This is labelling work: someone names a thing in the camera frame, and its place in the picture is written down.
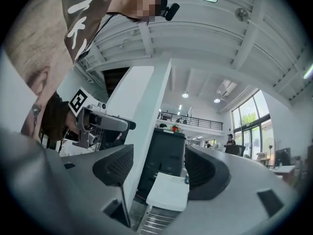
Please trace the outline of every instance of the metal railing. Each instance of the metal railing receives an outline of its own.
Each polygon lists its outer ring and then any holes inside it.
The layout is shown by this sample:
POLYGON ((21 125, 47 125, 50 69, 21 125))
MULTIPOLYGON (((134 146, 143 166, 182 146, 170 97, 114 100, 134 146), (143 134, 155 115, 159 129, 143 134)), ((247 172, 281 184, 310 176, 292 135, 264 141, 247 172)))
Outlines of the metal railing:
POLYGON ((198 127, 208 128, 208 129, 214 129, 214 130, 223 130, 223 123, 196 118, 196 117, 187 117, 187 116, 181 116, 176 115, 172 113, 167 112, 159 112, 157 119, 166 120, 170 122, 176 122, 176 123, 183 123, 188 125, 194 125, 198 127))

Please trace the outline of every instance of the black and white square marker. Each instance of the black and white square marker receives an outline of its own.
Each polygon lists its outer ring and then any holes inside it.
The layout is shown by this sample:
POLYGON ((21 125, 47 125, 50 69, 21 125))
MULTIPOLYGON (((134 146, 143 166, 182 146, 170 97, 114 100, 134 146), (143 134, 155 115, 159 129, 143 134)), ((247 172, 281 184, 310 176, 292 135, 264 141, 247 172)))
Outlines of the black and white square marker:
POLYGON ((79 111, 86 99, 87 95, 81 89, 79 89, 72 101, 69 103, 75 113, 79 111))

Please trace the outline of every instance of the brown sleeve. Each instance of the brown sleeve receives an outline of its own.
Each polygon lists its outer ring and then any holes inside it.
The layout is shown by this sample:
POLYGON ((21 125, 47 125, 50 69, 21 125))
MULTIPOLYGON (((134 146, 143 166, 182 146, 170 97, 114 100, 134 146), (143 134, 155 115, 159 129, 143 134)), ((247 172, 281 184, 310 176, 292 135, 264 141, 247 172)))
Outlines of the brown sleeve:
POLYGON ((69 111, 68 101, 62 102, 55 92, 47 103, 41 124, 42 132, 52 141, 63 138, 63 130, 66 128, 65 120, 69 111))

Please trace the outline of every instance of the ceiling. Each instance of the ceiling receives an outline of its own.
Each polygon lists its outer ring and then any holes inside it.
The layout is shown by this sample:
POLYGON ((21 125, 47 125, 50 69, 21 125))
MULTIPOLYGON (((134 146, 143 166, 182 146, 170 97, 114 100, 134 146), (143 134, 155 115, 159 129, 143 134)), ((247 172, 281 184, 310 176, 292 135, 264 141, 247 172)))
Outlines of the ceiling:
POLYGON ((180 9, 170 22, 157 17, 148 25, 117 16, 101 30, 82 61, 88 76, 104 86, 101 71, 153 65, 172 53, 167 92, 188 93, 212 103, 224 79, 238 84, 217 111, 229 109, 247 90, 259 88, 287 107, 302 91, 313 49, 301 23, 283 0, 168 0, 180 9), (235 10, 244 8, 241 22, 235 10))

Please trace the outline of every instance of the green tree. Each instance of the green tree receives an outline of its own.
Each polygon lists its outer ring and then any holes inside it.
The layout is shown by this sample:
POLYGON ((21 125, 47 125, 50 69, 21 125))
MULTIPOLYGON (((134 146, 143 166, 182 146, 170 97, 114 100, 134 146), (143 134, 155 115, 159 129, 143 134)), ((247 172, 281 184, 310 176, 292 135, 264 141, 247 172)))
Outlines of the green tree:
POLYGON ((241 124, 243 126, 245 126, 246 124, 249 124, 255 120, 256 120, 256 114, 255 113, 249 113, 248 115, 242 116, 242 119, 241 119, 242 123, 240 123, 240 121, 239 121, 239 126, 241 126, 241 124))

